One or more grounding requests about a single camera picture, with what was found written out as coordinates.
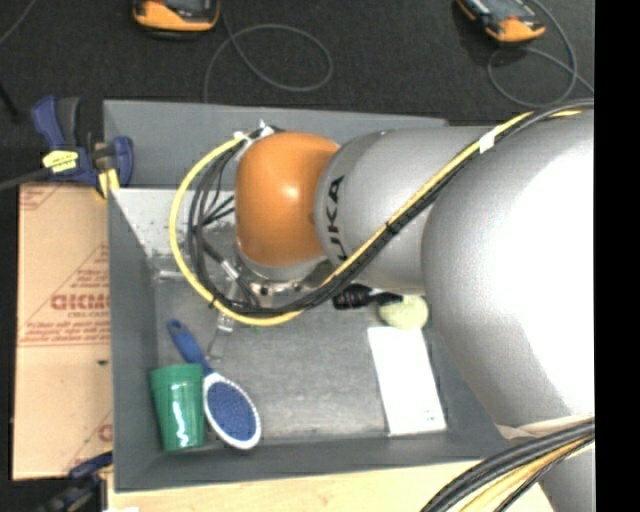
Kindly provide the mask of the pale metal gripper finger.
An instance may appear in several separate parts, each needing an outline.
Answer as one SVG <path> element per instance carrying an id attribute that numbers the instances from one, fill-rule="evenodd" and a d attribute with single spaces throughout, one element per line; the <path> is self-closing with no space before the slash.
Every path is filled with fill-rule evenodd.
<path id="1" fill-rule="evenodd" d="M 235 320 L 227 314 L 219 313 L 216 317 L 214 331 L 206 349 L 209 361 L 223 358 L 225 347 L 234 332 Z"/>

